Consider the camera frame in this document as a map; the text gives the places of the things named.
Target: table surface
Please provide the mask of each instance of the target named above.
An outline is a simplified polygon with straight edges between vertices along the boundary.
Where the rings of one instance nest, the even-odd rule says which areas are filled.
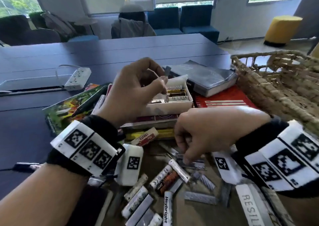
[[[90,67],[88,83],[102,84],[112,82],[123,66],[146,56],[160,65],[193,60],[205,66],[229,69],[231,63],[227,52],[200,34],[2,47],[0,83],[6,79],[54,75],[58,65],[73,64]],[[59,68],[58,74],[73,71],[73,68]],[[42,109],[73,94],[56,91],[0,98],[0,169],[11,168],[16,162],[45,162],[52,137]],[[0,199],[28,176],[0,172]],[[241,223],[237,225],[246,225],[243,212],[240,215]],[[180,220],[178,225],[192,224],[186,221],[187,218]]]

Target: electrical outlet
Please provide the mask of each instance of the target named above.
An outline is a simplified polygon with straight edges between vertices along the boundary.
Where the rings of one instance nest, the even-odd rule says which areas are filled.
[[[83,89],[91,73],[91,69],[89,68],[78,68],[66,82],[64,88],[67,91]]]

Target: wicker basket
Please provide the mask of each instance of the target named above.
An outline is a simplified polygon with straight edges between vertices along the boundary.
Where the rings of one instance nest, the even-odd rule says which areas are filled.
[[[262,60],[262,56],[270,58],[266,65],[259,66],[256,59]],[[295,119],[319,136],[319,59],[299,51],[231,58],[239,77],[238,86],[257,107],[286,121]]]

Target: qr code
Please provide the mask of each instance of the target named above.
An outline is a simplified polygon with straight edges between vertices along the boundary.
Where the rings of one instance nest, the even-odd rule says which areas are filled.
[[[69,134],[68,137],[64,140],[66,143],[68,143],[73,148],[77,148],[79,144],[82,143],[87,138],[87,136],[79,131],[78,129],[75,129],[71,134]]]
[[[98,156],[95,158],[93,163],[97,165],[99,168],[104,169],[111,158],[112,157],[108,153],[102,150],[100,154],[98,154]]]
[[[253,168],[265,182],[281,179],[277,172],[267,162],[255,164],[253,165]]]
[[[97,153],[100,151],[101,147],[95,144],[93,141],[89,141],[83,148],[80,150],[80,154],[92,160]]]
[[[277,167],[285,176],[289,176],[305,167],[305,164],[299,160],[287,148],[283,149],[269,160]]]
[[[312,161],[319,154],[319,147],[304,134],[298,136],[291,145],[303,156]]]
[[[216,162],[217,162],[217,165],[220,169],[223,169],[223,170],[228,170],[229,171],[229,167],[227,165],[227,162],[225,160],[225,158],[222,158],[222,157],[215,157],[216,159]]]
[[[127,164],[127,169],[137,170],[139,166],[139,160],[140,160],[139,157],[130,156],[129,162]]]

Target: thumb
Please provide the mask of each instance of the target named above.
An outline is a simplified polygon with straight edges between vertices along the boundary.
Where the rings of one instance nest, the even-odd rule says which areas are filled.
[[[148,103],[151,101],[155,95],[166,91],[166,86],[165,84],[167,83],[167,77],[166,76],[161,76],[155,79],[153,82],[151,82],[149,85],[146,87],[143,87],[143,101]]]
[[[199,141],[197,142],[193,138],[192,145],[187,149],[187,151],[184,154],[183,162],[185,164],[189,164],[199,159],[201,155],[206,152],[204,147],[198,146],[200,144],[201,143]]]

